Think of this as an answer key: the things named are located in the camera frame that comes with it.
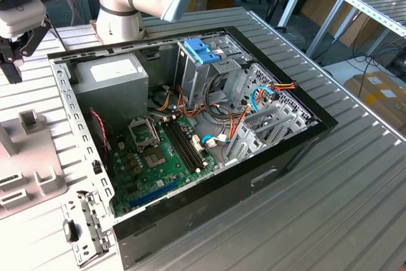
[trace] yellow wire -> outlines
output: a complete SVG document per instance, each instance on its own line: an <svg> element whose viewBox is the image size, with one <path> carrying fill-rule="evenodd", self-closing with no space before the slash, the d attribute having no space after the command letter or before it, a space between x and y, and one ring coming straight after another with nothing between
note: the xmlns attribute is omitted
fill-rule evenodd
<svg viewBox="0 0 406 271"><path fill-rule="evenodd" d="M290 83L290 84L274 84L274 85L276 85L276 86L293 86L294 84L293 83Z"/></svg>
<svg viewBox="0 0 406 271"><path fill-rule="evenodd" d="M158 108L158 109L157 109L158 111L165 110L166 107L168 107L168 105L169 105L169 96L170 96L170 93L167 94L165 104L164 104L162 107Z"/></svg>

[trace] blue cable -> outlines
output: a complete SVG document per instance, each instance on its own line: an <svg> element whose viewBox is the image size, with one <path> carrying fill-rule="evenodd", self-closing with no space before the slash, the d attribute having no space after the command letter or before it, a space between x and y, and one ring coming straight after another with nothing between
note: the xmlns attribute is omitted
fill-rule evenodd
<svg viewBox="0 0 406 271"><path fill-rule="evenodd" d="M257 106L256 103L255 103L255 92L256 92L257 90L261 90L261 89L266 90L266 91L267 91L269 94L271 94L271 95L273 95L273 93L274 93L273 90L271 90L270 88L265 87L265 86L259 86L259 87L257 87L257 88L254 89L254 91L253 91L252 94L251 94L251 104L252 104L252 106L254 107L254 109L255 109L256 112L258 112L259 109L258 109L258 106Z"/></svg>
<svg viewBox="0 0 406 271"><path fill-rule="evenodd" d="M207 135L202 139L202 143L204 144L204 142L206 142L208 139L214 138L213 135Z"/></svg>

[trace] ram slot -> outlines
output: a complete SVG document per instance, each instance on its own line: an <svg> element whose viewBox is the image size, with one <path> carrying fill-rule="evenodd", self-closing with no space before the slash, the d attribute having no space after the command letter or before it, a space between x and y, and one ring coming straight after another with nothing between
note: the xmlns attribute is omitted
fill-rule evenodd
<svg viewBox="0 0 406 271"><path fill-rule="evenodd" d="M170 122L163 125L163 130L182 161L185 163L189 173L192 174L196 172L196 169L203 168L203 163L200 160L200 157L197 155L196 151L185 138L180 127L176 123Z"/></svg>
<svg viewBox="0 0 406 271"><path fill-rule="evenodd" d="M175 132L176 136L181 139L181 141L185 144L185 148L188 150L188 153L190 154L190 157L193 159L194 163L200 168L203 168L203 162L200 160L200 156L197 154L195 148L192 146L192 144L186 139L184 136L180 126L176 124L175 122L173 123L173 131Z"/></svg>

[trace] green circuit board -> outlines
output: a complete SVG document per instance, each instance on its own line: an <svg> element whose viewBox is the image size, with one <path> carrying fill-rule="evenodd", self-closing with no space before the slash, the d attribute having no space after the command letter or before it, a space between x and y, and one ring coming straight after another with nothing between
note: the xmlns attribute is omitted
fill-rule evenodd
<svg viewBox="0 0 406 271"><path fill-rule="evenodd" d="M187 129L191 135L195 134L186 117L180 117L175 122L184 130ZM108 174L115 190L112 203L116 217L125 215L137 206L146 204L203 176L208 176L218 168L214 157L205 150L198 155L207 166L202 168L200 173L190 173L160 123L156 124L156 130L160 138L159 147L148 147L143 152L137 151L128 129L108 139L112 148ZM147 136L146 131L138 132L143 137ZM124 147L121 145L122 149L119 147L119 142L124 143ZM150 166L151 163L155 165L163 160L165 162L162 164Z"/></svg>

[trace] sticker label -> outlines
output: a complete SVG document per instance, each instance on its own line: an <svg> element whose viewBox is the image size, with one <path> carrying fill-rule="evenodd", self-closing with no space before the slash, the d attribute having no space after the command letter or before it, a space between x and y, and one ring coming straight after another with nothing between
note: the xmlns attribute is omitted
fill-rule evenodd
<svg viewBox="0 0 406 271"><path fill-rule="evenodd" d="M367 79L374 85L382 84L381 80L378 79L376 76L368 77Z"/></svg>
<svg viewBox="0 0 406 271"><path fill-rule="evenodd" d="M386 90L381 90L381 92L387 97L387 98L396 98L396 95L392 90L386 89Z"/></svg>
<svg viewBox="0 0 406 271"><path fill-rule="evenodd" d="M119 60L114 63L103 63L90 68L96 82L106 81L115 77L127 76L128 74L138 73L131 60Z"/></svg>

